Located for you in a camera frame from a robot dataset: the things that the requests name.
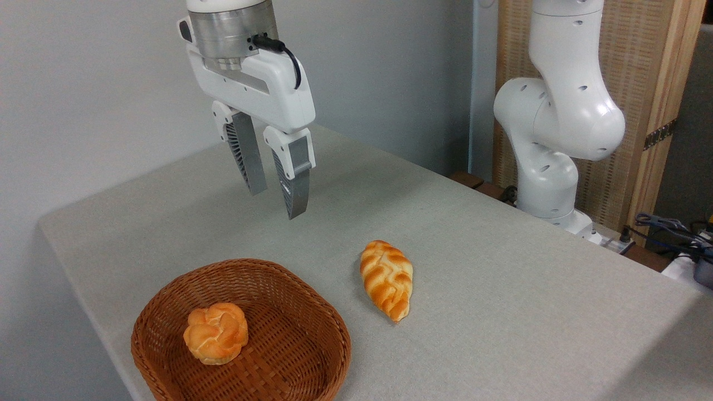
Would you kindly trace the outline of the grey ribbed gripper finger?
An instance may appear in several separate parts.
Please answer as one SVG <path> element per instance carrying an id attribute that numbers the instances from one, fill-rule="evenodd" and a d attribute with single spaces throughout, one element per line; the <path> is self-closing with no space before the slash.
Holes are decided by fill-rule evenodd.
<path id="1" fill-rule="evenodd" d="M 316 167 L 310 129 L 285 134 L 268 125 L 263 135 L 272 150 L 287 215 L 292 220 L 306 211 L 310 170 Z"/>
<path id="2" fill-rule="evenodd" d="M 221 139 L 226 142 L 252 195 L 267 189 L 264 168 L 251 116 L 227 106 L 212 103 L 212 114 Z"/>

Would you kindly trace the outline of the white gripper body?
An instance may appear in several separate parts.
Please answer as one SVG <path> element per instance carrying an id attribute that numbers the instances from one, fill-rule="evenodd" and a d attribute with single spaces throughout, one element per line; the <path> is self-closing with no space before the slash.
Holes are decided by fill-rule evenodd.
<path id="1" fill-rule="evenodd" d="M 273 16 L 187 16 L 178 29 L 207 96 L 286 134 L 314 121 L 310 84 Z"/>

